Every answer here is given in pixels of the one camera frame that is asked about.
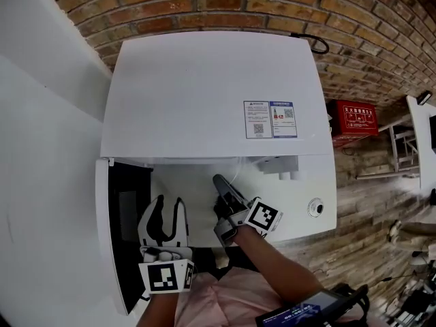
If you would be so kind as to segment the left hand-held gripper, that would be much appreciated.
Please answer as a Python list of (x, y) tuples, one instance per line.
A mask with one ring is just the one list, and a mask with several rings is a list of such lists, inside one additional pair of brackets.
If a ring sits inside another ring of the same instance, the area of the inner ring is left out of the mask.
[(170, 233), (164, 240), (162, 210), (164, 196), (157, 196), (146, 208), (138, 224), (142, 263), (139, 269), (149, 294), (188, 292), (193, 281), (193, 251), (188, 246), (189, 229), (185, 203), (180, 197), (170, 208)]

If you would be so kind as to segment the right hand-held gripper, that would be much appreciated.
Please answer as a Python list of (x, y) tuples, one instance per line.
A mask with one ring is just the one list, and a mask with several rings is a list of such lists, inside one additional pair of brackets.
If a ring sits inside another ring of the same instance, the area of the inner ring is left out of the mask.
[(244, 225), (252, 227), (263, 237), (276, 230), (282, 212), (259, 198), (246, 203), (243, 195), (221, 174), (214, 175), (213, 183), (220, 197), (213, 207), (218, 218), (214, 233), (223, 247), (233, 245), (234, 237)]

